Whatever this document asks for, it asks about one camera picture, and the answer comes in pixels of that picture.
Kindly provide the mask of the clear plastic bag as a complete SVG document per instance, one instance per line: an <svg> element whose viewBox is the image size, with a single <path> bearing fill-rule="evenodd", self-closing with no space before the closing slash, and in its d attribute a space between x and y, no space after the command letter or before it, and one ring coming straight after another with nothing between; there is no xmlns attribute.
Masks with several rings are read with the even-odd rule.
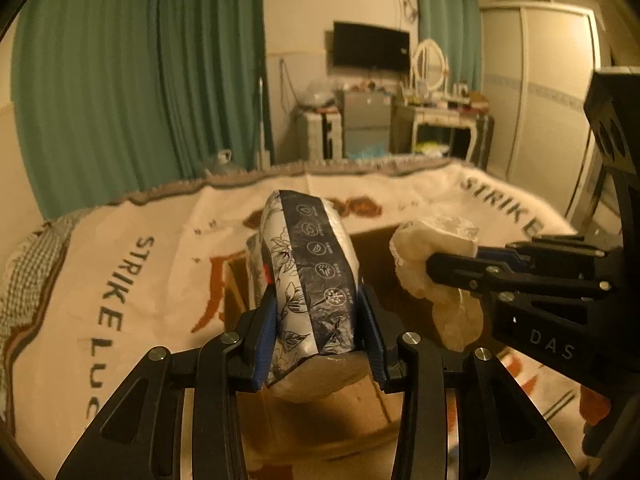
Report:
<svg viewBox="0 0 640 480"><path fill-rule="evenodd" d="M325 108L335 101L333 84L326 79L311 81L298 98L298 105L306 108Z"/></svg>

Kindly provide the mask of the grey mini fridge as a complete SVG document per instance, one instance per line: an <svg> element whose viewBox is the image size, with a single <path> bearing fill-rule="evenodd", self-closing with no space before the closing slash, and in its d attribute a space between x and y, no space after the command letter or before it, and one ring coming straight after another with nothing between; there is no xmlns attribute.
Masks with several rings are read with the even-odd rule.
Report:
<svg viewBox="0 0 640 480"><path fill-rule="evenodd" d="M392 99L374 91L343 92L343 148L349 159L390 154Z"/></svg>

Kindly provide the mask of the black wall television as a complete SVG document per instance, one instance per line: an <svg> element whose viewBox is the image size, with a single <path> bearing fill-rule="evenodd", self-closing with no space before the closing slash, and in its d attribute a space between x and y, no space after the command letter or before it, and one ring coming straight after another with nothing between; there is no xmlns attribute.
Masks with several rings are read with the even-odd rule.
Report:
<svg viewBox="0 0 640 480"><path fill-rule="evenodd" d="M403 30L351 22L333 25L332 60L335 66L407 73L410 35Z"/></svg>

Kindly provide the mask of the checkered bed sheet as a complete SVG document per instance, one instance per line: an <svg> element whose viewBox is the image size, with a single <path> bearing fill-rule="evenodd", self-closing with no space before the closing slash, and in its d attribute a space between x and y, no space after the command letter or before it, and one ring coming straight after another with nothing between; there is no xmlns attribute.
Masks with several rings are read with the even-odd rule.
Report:
<svg viewBox="0 0 640 480"><path fill-rule="evenodd" d="M63 260L78 223L90 212L81 209L44 222L9 256L1 273L1 344L28 327L41 304L44 285Z"/></svg>

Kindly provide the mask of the white storage cabinet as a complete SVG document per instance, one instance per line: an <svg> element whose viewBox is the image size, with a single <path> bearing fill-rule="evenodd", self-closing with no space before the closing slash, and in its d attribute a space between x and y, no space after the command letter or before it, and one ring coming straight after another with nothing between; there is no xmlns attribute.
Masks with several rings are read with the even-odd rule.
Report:
<svg viewBox="0 0 640 480"><path fill-rule="evenodd" d="M297 115L295 128L301 159L322 162L343 158L340 114L303 112Z"/></svg>

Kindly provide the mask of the green curtain left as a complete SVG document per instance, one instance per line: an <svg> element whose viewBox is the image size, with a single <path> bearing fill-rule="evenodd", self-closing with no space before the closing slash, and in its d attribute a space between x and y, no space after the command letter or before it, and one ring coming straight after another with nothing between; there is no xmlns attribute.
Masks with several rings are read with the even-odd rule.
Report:
<svg viewBox="0 0 640 480"><path fill-rule="evenodd" d="M11 75L47 219L271 154L264 0L27 0Z"/></svg>

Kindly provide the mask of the floral tissue pack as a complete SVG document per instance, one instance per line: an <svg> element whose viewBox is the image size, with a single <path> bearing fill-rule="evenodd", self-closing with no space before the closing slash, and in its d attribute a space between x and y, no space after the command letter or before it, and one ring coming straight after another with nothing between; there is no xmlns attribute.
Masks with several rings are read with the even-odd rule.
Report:
<svg viewBox="0 0 640 480"><path fill-rule="evenodd" d="M355 340L359 261L333 205L292 190L272 192L246 250L254 295L276 289L268 390L308 403L366 376L367 357Z"/></svg>

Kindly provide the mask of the white dressing table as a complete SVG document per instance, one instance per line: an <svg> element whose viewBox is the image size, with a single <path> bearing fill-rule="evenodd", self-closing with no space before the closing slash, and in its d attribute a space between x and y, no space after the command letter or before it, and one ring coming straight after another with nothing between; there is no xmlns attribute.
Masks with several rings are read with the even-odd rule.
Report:
<svg viewBox="0 0 640 480"><path fill-rule="evenodd" d="M467 131L469 143L464 159L485 169L488 164L495 119L475 110L444 110L437 107L395 105L390 122L390 151L414 154L418 151L421 127Z"/></svg>

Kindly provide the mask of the white louvered wardrobe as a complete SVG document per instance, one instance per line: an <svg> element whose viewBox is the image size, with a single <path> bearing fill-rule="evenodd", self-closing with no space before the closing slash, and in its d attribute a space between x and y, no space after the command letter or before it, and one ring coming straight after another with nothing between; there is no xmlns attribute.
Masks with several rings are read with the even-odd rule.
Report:
<svg viewBox="0 0 640 480"><path fill-rule="evenodd" d="M596 16L508 1L482 6L480 18L482 92L495 119L486 170L571 219L594 153L584 102L601 65Z"/></svg>

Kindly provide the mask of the green curtain right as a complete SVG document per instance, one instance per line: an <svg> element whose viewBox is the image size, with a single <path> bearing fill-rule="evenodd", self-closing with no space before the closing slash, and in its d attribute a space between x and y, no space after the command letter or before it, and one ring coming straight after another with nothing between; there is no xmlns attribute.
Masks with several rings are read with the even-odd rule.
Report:
<svg viewBox="0 0 640 480"><path fill-rule="evenodd" d="M420 40L433 39L449 62L451 82L471 90L482 82L482 23L478 0L418 0Z"/></svg>

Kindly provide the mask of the green curtain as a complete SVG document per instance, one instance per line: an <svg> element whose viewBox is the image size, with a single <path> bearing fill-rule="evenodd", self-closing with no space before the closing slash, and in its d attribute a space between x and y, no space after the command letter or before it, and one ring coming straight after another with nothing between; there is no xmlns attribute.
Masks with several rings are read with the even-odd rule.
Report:
<svg viewBox="0 0 640 480"><path fill-rule="evenodd" d="M449 62L451 82L471 90L482 82L482 23L478 0L418 0L420 40L433 39Z"/></svg>
<svg viewBox="0 0 640 480"><path fill-rule="evenodd" d="M47 219L271 154L264 0L27 0L11 75Z"/></svg>

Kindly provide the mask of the beige strike lucky blanket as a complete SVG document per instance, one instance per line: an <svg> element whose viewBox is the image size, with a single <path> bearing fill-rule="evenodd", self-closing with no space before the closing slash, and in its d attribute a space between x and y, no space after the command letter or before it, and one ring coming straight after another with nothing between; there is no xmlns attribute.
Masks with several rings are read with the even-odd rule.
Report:
<svg viewBox="0 0 640 480"><path fill-rule="evenodd" d="M296 162L89 209L32 324L1 345L1 416L44 478L149 348L200 346L252 301L246 242L281 188L328 200L350 237L440 214L489 246L570 232L545 200L446 160Z"/></svg>

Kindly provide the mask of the white soft cloth bundle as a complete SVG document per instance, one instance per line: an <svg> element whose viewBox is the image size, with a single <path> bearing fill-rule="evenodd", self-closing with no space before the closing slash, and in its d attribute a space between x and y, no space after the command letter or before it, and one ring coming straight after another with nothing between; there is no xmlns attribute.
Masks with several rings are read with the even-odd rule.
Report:
<svg viewBox="0 0 640 480"><path fill-rule="evenodd" d="M401 223L390 239L390 253L401 287L429 301L433 323L444 347L461 352L477 341L484 327L480 300L458 286L436 282L446 268L440 256L474 258L480 230L460 217L428 216Z"/></svg>

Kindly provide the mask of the brown cardboard box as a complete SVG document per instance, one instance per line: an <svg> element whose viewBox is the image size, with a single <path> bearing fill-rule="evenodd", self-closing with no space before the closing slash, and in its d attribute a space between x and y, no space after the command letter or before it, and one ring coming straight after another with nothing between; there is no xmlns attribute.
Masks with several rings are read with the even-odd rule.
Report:
<svg viewBox="0 0 640 480"><path fill-rule="evenodd" d="M480 338L483 315L470 295L431 304L402 288L390 251L393 226L352 236L360 274L382 306L445 348ZM289 479L297 464L360 458L398 436L402 396L375 385L366 355L312 356L285 378L240 396L242 442L253 479Z"/></svg>

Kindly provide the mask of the clear water jug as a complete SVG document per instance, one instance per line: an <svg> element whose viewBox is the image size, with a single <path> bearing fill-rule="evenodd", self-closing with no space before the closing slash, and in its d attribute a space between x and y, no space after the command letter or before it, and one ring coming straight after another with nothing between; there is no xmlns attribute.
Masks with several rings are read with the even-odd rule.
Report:
<svg viewBox="0 0 640 480"><path fill-rule="evenodd" d="M219 176L220 174L235 174L242 168L233 161L231 150L221 150L209 155L202 162L202 174L205 177Z"/></svg>

